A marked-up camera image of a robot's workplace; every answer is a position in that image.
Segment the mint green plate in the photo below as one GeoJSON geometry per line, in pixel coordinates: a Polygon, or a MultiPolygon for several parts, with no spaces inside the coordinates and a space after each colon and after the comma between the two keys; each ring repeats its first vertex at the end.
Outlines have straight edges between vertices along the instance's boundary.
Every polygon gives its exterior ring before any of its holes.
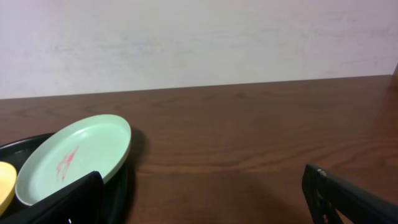
{"type": "Polygon", "coordinates": [[[124,164],[131,145],[131,127],[113,114],[74,122],[45,140],[21,167],[16,197],[31,206],[90,172],[108,182],[124,164]]]}

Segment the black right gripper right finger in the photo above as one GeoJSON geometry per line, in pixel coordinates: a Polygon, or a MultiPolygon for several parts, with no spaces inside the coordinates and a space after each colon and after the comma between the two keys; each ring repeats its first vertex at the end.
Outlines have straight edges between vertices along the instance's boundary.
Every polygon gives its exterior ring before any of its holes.
{"type": "Polygon", "coordinates": [[[307,164],[302,191],[314,223],[342,223],[342,213],[353,223],[397,223],[397,206],[324,169],[307,164]]]}

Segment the yellow plate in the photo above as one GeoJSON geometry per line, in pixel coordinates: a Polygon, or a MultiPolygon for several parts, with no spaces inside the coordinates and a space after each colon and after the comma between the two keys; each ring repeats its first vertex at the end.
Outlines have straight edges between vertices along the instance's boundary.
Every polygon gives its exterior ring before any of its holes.
{"type": "Polygon", "coordinates": [[[10,203],[13,200],[13,197],[15,195],[15,184],[17,180],[17,171],[15,167],[7,162],[1,161],[1,166],[0,166],[0,194],[1,194],[1,208],[0,208],[0,214],[2,215],[10,203]]]}

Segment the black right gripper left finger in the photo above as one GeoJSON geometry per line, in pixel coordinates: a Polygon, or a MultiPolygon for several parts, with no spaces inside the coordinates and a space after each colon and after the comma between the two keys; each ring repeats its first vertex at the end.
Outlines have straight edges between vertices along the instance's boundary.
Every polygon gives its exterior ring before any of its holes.
{"type": "Polygon", "coordinates": [[[93,171],[52,195],[1,221],[1,224],[103,223],[104,182],[93,171]]]}

